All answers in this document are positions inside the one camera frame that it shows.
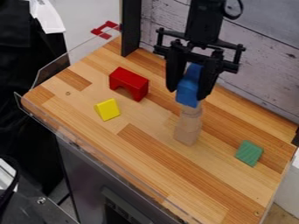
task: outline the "black jacket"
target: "black jacket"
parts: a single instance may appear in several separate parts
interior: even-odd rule
[[[45,35],[29,2],[0,0],[0,154],[49,189],[52,175],[62,177],[55,137],[17,107],[14,92],[25,94],[38,70],[65,52],[63,34]]]

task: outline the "wooden table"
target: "wooden table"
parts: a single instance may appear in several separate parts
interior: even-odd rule
[[[259,223],[296,150],[290,144],[296,125],[217,86],[203,105],[199,140],[184,146],[172,138],[180,106],[165,87],[163,59],[142,49],[123,58],[120,42],[110,42],[35,87],[23,105],[62,123],[96,149],[86,147],[88,153],[174,214],[184,218],[172,203],[205,224]],[[117,67],[150,80],[145,99],[135,102],[124,91],[108,88],[108,76]],[[122,114],[103,122],[94,104],[109,98],[117,100]],[[254,168],[234,157],[243,140],[265,150]]]

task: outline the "yellow block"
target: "yellow block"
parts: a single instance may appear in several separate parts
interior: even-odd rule
[[[101,119],[105,122],[121,114],[118,109],[115,99],[100,102],[94,105],[95,111],[101,116]]]

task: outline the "red tape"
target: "red tape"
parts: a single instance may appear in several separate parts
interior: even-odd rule
[[[101,25],[99,28],[91,30],[91,33],[93,33],[94,35],[99,36],[100,38],[103,38],[103,39],[110,39],[112,36],[110,34],[107,34],[102,31],[103,29],[105,29],[107,27],[113,28],[117,31],[120,30],[120,27],[118,24],[111,22],[111,21],[107,21],[105,24]]]

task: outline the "red block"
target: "red block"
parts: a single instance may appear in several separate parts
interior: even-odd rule
[[[118,87],[127,89],[137,102],[149,92],[149,80],[122,67],[116,68],[110,74],[109,85],[113,90],[116,90]]]

